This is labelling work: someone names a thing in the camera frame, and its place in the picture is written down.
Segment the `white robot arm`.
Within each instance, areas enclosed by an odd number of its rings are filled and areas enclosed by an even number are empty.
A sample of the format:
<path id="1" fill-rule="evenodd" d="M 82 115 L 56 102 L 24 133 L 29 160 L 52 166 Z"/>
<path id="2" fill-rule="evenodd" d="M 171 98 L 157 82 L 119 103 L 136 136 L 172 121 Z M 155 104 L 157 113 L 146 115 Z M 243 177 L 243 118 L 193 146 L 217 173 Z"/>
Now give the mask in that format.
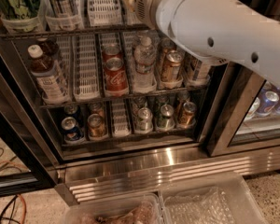
<path id="1" fill-rule="evenodd" d="M 280 21 L 238 0 L 122 0 L 138 20 L 206 63 L 243 65 L 280 88 Z"/>

